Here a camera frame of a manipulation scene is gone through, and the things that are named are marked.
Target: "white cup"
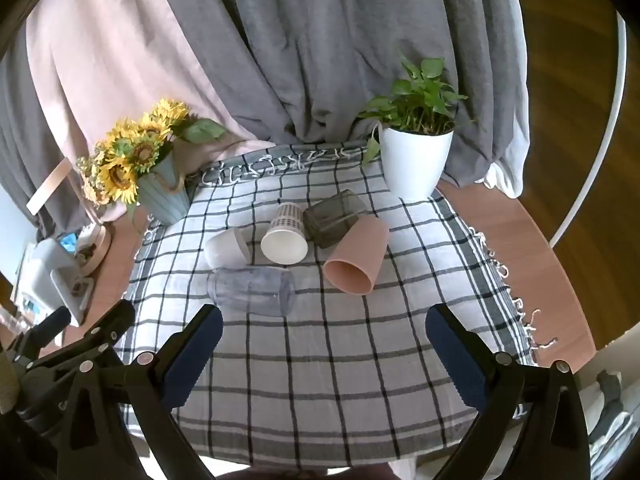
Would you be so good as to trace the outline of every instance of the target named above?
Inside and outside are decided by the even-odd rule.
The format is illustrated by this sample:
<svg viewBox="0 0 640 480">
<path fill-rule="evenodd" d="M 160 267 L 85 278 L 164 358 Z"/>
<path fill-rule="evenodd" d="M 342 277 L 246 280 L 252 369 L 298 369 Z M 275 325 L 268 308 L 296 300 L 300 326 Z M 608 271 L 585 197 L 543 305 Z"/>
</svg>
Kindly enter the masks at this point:
<svg viewBox="0 0 640 480">
<path fill-rule="evenodd" d="M 260 247 L 262 253 L 277 264 L 292 265 L 302 261 L 309 250 L 302 223 L 302 209 L 291 202 L 280 204 Z"/>
<path fill-rule="evenodd" d="M 251 253 L 240 231 L 232 227 L 210 238 L 204 244 L 204 257 L 211 269 L 228 267 L 235 269 L 246 266 Z"/>
</svg>

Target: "artificial flower bouquet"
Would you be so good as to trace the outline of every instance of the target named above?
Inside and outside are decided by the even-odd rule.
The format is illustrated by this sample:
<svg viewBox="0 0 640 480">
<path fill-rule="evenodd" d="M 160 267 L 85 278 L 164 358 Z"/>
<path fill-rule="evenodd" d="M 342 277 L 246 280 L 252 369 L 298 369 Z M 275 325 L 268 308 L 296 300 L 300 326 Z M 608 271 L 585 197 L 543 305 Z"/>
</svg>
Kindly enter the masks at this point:
<svg viewBox="0 0 640 480">
<path fill-rule="evenodd" d="M 171 153 L 175 139 L 199 144 L 225 132 L 211 119 L 190 115 L 185 103 L 162 99 L 140 120 L 118 121 L 106 139 L 95 143 L 93 155 L 78 158 L 84 195 L 96 206 L 120 200 L 131 211 L 140 178 Z"/>
</svg>

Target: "pink cup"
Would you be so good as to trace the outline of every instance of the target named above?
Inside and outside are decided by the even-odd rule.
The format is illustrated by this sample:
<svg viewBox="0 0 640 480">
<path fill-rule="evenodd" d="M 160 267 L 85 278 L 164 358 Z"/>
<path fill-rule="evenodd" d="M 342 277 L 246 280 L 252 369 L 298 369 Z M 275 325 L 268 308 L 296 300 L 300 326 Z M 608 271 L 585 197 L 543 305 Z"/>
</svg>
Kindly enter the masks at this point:
<svg viewBox="0 0 640 480">
<path fill-rule="evenodd" d="M 377 216 L 363 216 L 347 232 L 322 267 L 339 290 L 364 296 L 376 284 L 389 240 L 389 227 Z"/>
</svg>

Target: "white wall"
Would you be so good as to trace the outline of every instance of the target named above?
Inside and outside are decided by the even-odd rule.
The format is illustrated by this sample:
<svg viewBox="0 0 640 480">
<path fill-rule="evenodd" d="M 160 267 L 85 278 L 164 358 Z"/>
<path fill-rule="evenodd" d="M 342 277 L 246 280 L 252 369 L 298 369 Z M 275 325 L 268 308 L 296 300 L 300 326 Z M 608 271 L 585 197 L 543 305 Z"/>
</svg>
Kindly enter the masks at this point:
<svg viewBox="0 0 640 480">
<path fill-rule="evenodd" d="M 15 271 L 27 242 L 36 239 L 36 228 L 25 218 L 0 186 L 0 272 L 15 285 Z"/>
<path fill-rule="evenodd" d="M 588 386 L 602 370 L 622 373 L 623 388 L 640 380 L 640 323 L 597 352 L 578 371 L 578 381 Z"/>
</svg>

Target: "blue gripper pad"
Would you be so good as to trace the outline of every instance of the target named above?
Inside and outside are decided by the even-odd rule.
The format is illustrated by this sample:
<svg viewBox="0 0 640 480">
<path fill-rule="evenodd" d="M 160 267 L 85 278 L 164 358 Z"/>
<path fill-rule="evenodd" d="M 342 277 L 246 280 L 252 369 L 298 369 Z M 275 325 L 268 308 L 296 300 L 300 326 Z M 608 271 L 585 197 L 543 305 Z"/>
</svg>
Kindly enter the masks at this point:
<svg viewBox="0 0 640 480">
<path fill-rule="evenodd" d="M 434 305 L 427 311 L 424 327 L 427 338 L 442 361 L 445 370 L 451 377 L 453 385 L 462 397 L 462 401 L 470 408 L 482 412 L 487 403 L 487 377 L 476 362 L 469 348 L 443 316 L 440 308 L 444 305 Z"/>
<path fill-rule="evenodd" d="M 191 390 L 222 338 L 222 328 L 222 313 L 217 307 L 213 307 L 164 374 L 162 404 L 166 409 L 172 410 L 187 402 Z"/>
</svg>

